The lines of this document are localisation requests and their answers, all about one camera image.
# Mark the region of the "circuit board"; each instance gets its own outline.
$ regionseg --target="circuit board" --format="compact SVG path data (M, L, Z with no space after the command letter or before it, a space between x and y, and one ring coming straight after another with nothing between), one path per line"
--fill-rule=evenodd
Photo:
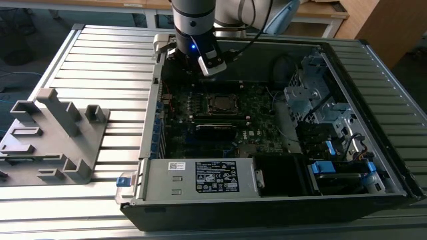
M248 158L284 152L265 86L164 85L167 158Z

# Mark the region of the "blue cable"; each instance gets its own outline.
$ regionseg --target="blue cable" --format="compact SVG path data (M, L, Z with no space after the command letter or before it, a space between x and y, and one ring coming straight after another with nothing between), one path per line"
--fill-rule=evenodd
M232 146L229 150L223 150L223 159L227 158L228 153L235 149L235 147Z
M5 103L5 104L16 104L16 102L12 102L12 101L2 101L0 100L1 103Z

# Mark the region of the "wire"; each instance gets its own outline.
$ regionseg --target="wire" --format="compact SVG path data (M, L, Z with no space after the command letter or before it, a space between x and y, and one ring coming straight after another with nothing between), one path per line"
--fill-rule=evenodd
M4 101L4 100L0 100L0 103L5 103L5 104L16 104L16 102L12 102L12 101Z
M268 92L268 94L269 94L269 96L272 97L272 103L271 103L271 110L273 110L275 109L275 102L276 102L276 100L277 100L277 95L279 95L279 93L280 92L277 92L276 94L275 94L275 96L272 95L272 92L269 91L269 89L268 89L268 87L265 87L265 89L267 89L267 92Z
M38 77L42 77L42 75L40 73L36 73L36 72L30 72L30 71L17 71L17 72L9 72L4 75L0 76L0 78L5 77L5 76L9 76L9 75L13 75L13 74L30 74L30 75L37 75Z
M313 107L313 109L307 113L307 115L304 116L304 118L301 119L303 122L305 122L305 120L308 119L309 115L313 114L319 108L321 108L321 106L327 103L327 101L329 100L329 98L332 97L332 93L329 93L325 98L323 98L323 100L320 101L320 103L317 104L317 106Z
M280 93L280 92L277 92L277 93L273 95L272 103L271 103L271 111L275 109L275 101L276 101L276 97L277 97L279 93Z
M215 31L216 32L240 32L240 31L245 31L249 30L253 27L255 21L256 21L256 7L255 7L255 0L251 0L252 2L252 8L253 8L253 18L252 18L252 22L248 26L241 27L241 28L233 28L233 27L221 27L221 28L216 28Z
M357 136L361 136L361 134L356 132L356 133L349 137L349 139L348 139L347 146L345 146L345 148L344 148L345 151L343 152L343 155L341 155L341 161L343 161L343 162L344 162L344 160L345 160L345 158L347 158L347 153L348 153L349 147L351 147L351 145L352 145L352 141L353 141L353 139L355 139Z
M361 161L363 156L368 153L368 146L363 143L363 141L360 141L360 145L363 147L363 151L359 156L355 157L355 159L357 159L359 161Z
M172 16L168 16L168 15L163 15L164 18L167 19L167 24L175 24L173 23L173 17Z
M223 150L223 159L227 158L227 155L235 150L235 147L232 146L229 150Z
M8 73L8 74L10 74L10 73L12 73L12 72L9 72L9 71L4 71L2 69L0 69L0 71L1 71L1 72L5 72L5 73Z
M283 136L287 140L289 140L289 141L292 141L292 142L295 142L295 143L300 143L300 141L296 141L296 140L293 140L292 138L289 138L289 137L280 131L279 128L277 128L277 131L279 131L279 133L281 134L281 136Z
M272 14L272 9L273 9L273 0L269 0L268 14L265 16L265 21L264 21L264 24L261 26L261 29L259 30L259 33L257 33L256 37L252 39L252 41L245 45L245 47L240 51L236 52L236 56L239 56L245 50L248 50L248 48L255 44L256 40L260 38L260 36L261 36L261 34L264 32L264 29L267 27L269 15Z

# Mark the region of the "aluminum extrusion table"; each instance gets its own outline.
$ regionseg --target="aluminum extrusion table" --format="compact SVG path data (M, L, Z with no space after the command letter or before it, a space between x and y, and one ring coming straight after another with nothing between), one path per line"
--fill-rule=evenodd
M92 182L88 185L0 188L0 239L219 239L295 235L292 239L415 238L427 233L427 201L351 223L216 231L140 232L115 202L116 178L137 170L147 99L160 31L76 26L29 96L54 88L77 108L111 109ZM371 110L423 188L427 188L425 114L371 47L355 40L281 37L333 47Z

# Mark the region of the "power supply label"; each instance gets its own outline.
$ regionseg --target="power supply label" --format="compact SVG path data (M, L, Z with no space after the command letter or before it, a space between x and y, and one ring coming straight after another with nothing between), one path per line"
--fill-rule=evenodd
M239 192L236 162L197 161L195 163L195 190L200 194Z

